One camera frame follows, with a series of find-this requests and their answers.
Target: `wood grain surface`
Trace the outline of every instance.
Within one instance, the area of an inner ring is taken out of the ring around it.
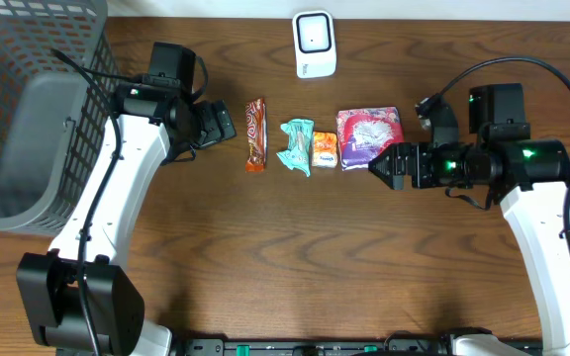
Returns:
[[[128,274],[146,315],[177,330],[230,338],[381,338],[483,326],[540,337],[517,243],[498,207],[480,212],[442,189],[389,190],[366,171],[289,171],[279,126],[294,118],[334,131],[342,109],[397,106],[407,140],[427,140],[413,112],[423,97],[484,59],[527,54],[570,77],[570,24],[336,21],[334,76],[295,73],[291,22],[110,19],[124,73],[147,69],[152,44],[187,45],[210,72],[207,98],[224,99],[238,137],[192,163],[157,171],[136,224]],[[464,140],[472,86],[521,82],[534,137],[570,151],[570,97],[529,64],[501,64],[459,83],[447,99]],[[267,170],[244,172],[244,103],[263,96]],[[472,195],[482,199],[485,191]],[[15,282],[24,252],[49,239],[0,233],[0,354],[36,346]]]

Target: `gray plastic basket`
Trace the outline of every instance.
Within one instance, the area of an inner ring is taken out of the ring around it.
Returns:
[[[49,49],[116,73],[106,18],[104,0],[0,0],[0,230],[56,235],[73,212],[107,112]]]

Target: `orange snack packet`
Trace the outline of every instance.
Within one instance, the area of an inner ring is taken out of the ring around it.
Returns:
[[[267,153],[265,99],[258,98],[245,104],[245,120],[249,144],[249,157],[245,163],[245,172],[262,172],[265,169]]]
[[[337,165],[337,136],[335,133],[314,132],[312,166],[334,168]]]

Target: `white wall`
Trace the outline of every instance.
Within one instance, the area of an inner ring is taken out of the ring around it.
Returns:
[[[111,16],[570,21],[570,0],[108,0]]]

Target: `green connector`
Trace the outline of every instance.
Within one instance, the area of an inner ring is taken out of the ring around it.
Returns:
[[[246,345],[237,346],[237,356],[249,356],[249,346]]]

